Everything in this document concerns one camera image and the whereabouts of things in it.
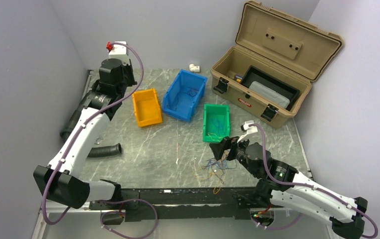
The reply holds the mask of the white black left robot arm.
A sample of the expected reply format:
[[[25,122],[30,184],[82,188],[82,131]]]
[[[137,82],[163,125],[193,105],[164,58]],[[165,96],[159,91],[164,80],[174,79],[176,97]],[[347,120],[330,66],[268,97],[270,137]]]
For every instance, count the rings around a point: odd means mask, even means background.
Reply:
[[[120,153],[120,145],[95,147],[120,107],[105,107],[125,96],[127,87],[136,85],[131,62],[106,59],[99,68],[99,79],[82,98],[69,122],[60,132],[64,145],[46,166],[37,166],[34,180],[43,200],[51,200],[78,209],[86,202],[102,200],[109,209],[122,202],[121,186],[109,180],[80,180],[84,163],[97,150],[106,156]]]

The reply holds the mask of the white pipe elbow fitting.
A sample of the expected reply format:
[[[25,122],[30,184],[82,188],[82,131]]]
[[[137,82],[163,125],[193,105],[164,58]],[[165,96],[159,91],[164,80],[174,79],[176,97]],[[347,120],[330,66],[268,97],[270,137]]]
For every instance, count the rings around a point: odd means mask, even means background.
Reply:
[[[190,72],[193,72],[193,73],[200,73],[200,66],[195,65],[195,64],[190,64],[189,70],[190,70]]]

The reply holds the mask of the orange plastic bin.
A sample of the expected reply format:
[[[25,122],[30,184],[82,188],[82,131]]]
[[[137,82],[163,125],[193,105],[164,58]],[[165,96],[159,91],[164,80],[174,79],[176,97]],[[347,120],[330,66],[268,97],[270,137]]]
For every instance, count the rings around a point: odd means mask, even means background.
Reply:
[[[155,88],[132,94],[133,109],[138,127],[162,123],[161,109]]]

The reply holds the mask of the black tool box tray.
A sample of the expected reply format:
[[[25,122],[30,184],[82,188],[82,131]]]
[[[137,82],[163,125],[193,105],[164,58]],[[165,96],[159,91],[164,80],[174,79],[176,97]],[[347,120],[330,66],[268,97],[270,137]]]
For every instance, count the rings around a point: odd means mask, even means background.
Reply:
[[[292,109],[300,93],[300,91],[297,88],[271,76],[270,74],[265,73],[264,71],[256,68],[255,66],[250,66],[246,71],[241,81],[241,84],[246,88],[249,88],[249,86],[253,82],[259,82],[262,85],[290,99],[289,106],[287,108],[284,108],[288,111]]]

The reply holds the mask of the grey plastic case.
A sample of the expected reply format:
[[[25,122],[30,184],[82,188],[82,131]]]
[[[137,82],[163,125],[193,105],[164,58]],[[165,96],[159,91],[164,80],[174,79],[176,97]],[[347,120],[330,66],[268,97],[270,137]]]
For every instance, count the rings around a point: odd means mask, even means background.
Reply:
[[[262,96],[263,98],[269,100],[270,102],[273,102],[277,105],[279,105],[282,108],[287,108],[290,103],[290,99],[283,96],[282,94],[262,85],[259,82],[253,82],[249,86],[249,89],[258,95]]]

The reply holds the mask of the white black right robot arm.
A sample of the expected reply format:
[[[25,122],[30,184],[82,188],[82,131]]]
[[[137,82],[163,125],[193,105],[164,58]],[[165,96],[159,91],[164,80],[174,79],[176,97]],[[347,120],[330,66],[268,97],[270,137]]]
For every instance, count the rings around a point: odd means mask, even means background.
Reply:
[[[331,192],[296,168],[272,158],[259,143],[237,140],[237,137],[225,137],[221,142],[210,143],[209,147],[216,160],[222,159],[227,152],[227,161],[236,160],[258,179],[252,193],[239,195],[251,208],[286,207],[323,222],[342,238],[359,239],[363,236],[366,199]]]

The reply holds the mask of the green plastic bin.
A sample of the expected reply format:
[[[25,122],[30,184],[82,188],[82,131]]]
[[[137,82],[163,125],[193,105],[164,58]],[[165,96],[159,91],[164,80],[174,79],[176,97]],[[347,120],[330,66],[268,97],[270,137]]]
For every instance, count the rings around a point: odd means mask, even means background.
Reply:
[[[230,109],[228,105],[204,104],[203,134],[204,142],[220,142],[229,136]]]

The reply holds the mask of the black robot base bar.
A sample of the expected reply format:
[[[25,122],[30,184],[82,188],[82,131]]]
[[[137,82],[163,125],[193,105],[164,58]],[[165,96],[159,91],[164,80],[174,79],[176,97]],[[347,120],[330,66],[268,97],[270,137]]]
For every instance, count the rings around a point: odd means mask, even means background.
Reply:
[[[93,199],[91,210],[121,211],[126,222],[153,219],[234,218],[249,220],[251,213],[271,205],[258,187],[120,188],[108,202]]]

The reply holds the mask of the tan tool box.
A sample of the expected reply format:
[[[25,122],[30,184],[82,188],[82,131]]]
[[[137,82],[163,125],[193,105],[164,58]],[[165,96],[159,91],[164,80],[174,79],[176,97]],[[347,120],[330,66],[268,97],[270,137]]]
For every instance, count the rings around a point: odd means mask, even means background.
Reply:
[[[212,92],[274,128],[296,116],[313,82],[344,45],[338,34],[252,0],[244,5],[235,43],[211,69]],[[300,91],[290,111],[234,79],[250,66]]]

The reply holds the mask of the blue plastic bin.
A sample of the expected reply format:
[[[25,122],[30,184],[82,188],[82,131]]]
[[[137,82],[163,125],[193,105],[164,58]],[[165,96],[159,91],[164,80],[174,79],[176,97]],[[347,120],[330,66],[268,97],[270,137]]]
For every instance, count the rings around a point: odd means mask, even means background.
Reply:
[[[162,112],[190,122],[204,96],[207,80],[205,76],[181,69],[163,97]]]

